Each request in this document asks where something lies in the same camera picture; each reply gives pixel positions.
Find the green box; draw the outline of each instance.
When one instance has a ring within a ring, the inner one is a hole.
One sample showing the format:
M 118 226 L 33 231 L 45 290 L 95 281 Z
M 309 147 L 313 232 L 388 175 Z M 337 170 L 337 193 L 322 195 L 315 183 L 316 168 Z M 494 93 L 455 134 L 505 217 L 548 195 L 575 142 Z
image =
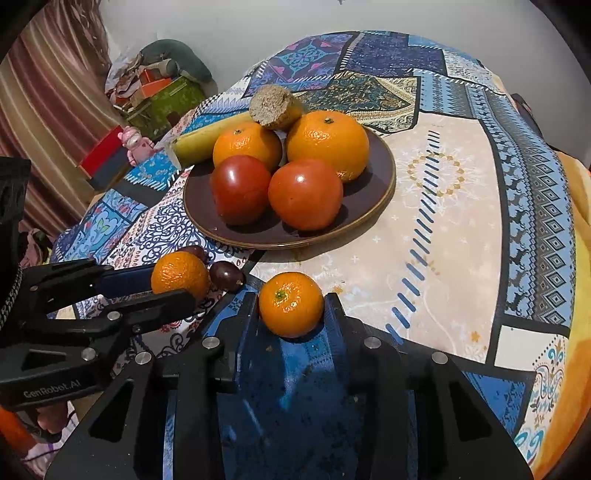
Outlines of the green box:
M 127 121 L 139 128 L 143 136 L 156 140 L 173 127 L 168 119 L 169 115 L 171 120 L 178 121 L 203 100 L 205 95 L 197 83 L 179 77 L 140 103 L 127 117 Z

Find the red tomato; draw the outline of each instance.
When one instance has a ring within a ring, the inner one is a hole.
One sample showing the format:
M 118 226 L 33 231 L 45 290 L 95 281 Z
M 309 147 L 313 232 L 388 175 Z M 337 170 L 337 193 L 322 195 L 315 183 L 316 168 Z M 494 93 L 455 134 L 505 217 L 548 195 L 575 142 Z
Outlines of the red tomato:
M 298 160 L 275 172 L 269 184 L 269 202 L 277 215 L 298 230 L 329 226 L 343 201 L 343 183 L 334 168 L 322 160 Z
M 262 162 L 249 155 L 234 155 L 212 173 L 209 184 L 217 214 L 228 225 L 246 225 L 267 209 L 271 174 Z

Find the brown plate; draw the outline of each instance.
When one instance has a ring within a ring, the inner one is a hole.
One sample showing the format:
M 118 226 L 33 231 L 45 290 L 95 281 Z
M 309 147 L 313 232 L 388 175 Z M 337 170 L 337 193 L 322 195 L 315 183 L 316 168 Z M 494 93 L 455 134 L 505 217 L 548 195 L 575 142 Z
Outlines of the brown plate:
M 356 180 L 345 184 L 343 205 L 335 221 L 317 232 L 300 232 L 282 222 L 270 208 L 261 219 L 245 226 L 229 226 L 217 216 L 209 187 L 210 161 L 193 167 L 184 187 L 187 216 L 201 232 L 222 243 L 264 250 L 306 247 L 334 238 L 360 225 L 389 202 L 396 185 L 392 152 L 380 137 L 366 129 L 369 163 Z

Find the curtain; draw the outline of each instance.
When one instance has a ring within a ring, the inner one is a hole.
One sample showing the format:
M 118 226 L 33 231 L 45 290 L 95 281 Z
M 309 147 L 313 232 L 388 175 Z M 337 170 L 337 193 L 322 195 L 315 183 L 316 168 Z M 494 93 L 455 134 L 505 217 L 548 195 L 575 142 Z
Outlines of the curtain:
M 100 0 L 51 0 L 0 64 L 0 155 L 33 164 L 21 227 L 57 236 L 94 195 L 86 154 L 123 120 L 104 94 L 110 68 Z

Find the pink toy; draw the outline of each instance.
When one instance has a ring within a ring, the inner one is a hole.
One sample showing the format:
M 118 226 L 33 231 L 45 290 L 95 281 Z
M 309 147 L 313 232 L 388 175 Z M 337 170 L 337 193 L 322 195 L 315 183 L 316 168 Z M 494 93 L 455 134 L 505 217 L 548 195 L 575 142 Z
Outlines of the pink toy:
M 148 160 L 156 150 L 154 143 L 149 138 L 142 137 L 140 131 L 135 127 L 125 127 L 123 132 L 117 135 L 125 148 L 127 148 L 127 158 L 133 167 Z

